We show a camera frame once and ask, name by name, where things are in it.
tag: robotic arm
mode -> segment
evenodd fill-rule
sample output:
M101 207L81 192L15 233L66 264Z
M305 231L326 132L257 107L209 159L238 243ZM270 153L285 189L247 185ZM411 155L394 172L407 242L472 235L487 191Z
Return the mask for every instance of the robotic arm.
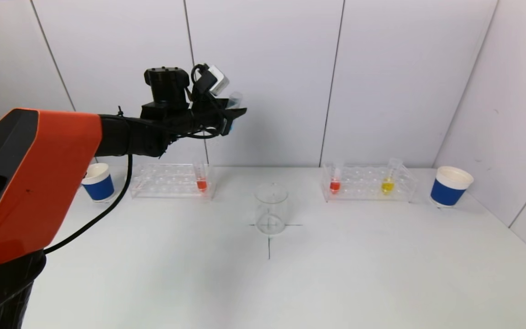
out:
M0 329L21 327L32 283L46 264L44 247L94 156L127 154L131 165L131 154L159 157L181 138L225 136L245 114L216 98L228 84L216 67L199 64L191 75L192 92L183 69L148 69L153 102L142 106L140 118L124 117L121 109L97 115L19 108L0 120Z

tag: yellow liquid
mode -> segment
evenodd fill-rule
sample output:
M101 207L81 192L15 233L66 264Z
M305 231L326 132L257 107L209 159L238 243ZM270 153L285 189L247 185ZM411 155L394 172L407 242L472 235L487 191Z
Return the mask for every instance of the yellow liquid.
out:
M383 183L380 186L380 189L383 191L383 194L388 196L391 194L391 191L395 188L395 181L391 177L387 177L386 179L383 179Z

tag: test tube rack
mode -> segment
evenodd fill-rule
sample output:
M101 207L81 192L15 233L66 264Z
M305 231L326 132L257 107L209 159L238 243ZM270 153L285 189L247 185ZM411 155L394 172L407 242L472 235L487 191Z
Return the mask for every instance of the test tube rack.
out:
M417 189L417 179L405 166L399 169L395 187L389 195L381 190L383 179L387 175L387 166L363 166L345 164L340 168L340 189L330 190L334 164L324 164L321 188L326 202L332 200L383 200L411 202Z
M133 198L196 198L211 200L216 189L214 167L204 165L207 188L198 189L191 164L139 164L133 168L130 191Z

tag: test tube with red liquid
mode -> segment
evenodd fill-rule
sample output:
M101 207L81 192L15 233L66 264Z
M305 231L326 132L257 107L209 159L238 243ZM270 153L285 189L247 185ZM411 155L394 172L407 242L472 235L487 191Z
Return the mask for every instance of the test tube with red liquid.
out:
M194 160L192 164L194 167L194 175L196 175L196 186L200 192L206 192L208 183L206 182L206 170L202 160Z
M340 191L342 167L343 165L341 164L334 164L332 166L332 175L330 177L330 192L332 192L332 194L338 194L338 192Z

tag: test tube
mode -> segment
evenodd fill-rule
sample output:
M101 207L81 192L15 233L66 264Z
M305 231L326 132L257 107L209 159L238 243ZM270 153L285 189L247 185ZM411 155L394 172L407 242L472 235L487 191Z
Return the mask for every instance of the test tube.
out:
M332 165L332 175L330 177L330 192L332 194L338 194L340 191L343 167L344 163L342 162L335 162Z
M403 160L390 158L387 166L387 173L383 179L383 183L380 186L383 194L388 196L395 189L395 180L399 175L399 169L403 165Z
M227 108L239 108L242 102L242 94L238 91L234 91L228 96Z
M206 182L206 170L204 168L204 162L202 159L194 159L192 163L194 167L194 175L196 176L196 185L200 192L205 192L208 189L208 183Z

